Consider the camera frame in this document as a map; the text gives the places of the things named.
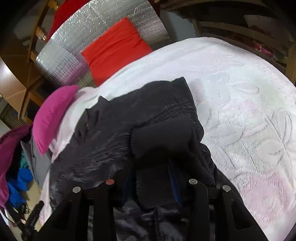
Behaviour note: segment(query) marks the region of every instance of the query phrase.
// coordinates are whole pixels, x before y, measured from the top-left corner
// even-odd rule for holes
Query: gray cloth
[[[20,143],[23,150],[25,151],[29,169],[31,170],[31,173],[39,187],[42,188],[45,176],[52,163],[51,156],[49,152],[46,152],[44,155],[40,154],[36,143],[33,140],[33,136],[28,143],[23,141],[21,141]]]

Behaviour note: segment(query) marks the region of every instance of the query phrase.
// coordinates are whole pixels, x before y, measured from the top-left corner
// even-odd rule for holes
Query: teal cloth
[[[24,150],[22,150],[21,159],[20,159],[20,168],[28,168],[27,158]]]

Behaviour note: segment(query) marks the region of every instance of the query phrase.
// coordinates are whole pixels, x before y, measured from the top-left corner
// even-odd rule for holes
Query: magenta cushion
[[[59,123],[77,92],[78,85],[67,85],[54,91],[37,112],[32,134],[37,148],[43,155],[54,138]]]

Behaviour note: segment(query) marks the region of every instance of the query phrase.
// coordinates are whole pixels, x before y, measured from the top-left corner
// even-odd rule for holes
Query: folded red fabric
[[[87,4],[90,0],[65,0],[58,8],[54,15],[52,27],[48,33],[47,39],[49,40],[55,31],[78,9]]]
[[[129,63],[152,52],[128,18],[123,18],[86,47],[86,59],[97,86]]]

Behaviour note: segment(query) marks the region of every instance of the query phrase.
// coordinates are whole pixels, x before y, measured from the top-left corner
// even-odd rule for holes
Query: silver foil mat
[[[37,56],[37,65],[58,85],[95,86],[81,52],[124,17],[149,45],[169,39],[147,0],[91,0],[52,35]]]

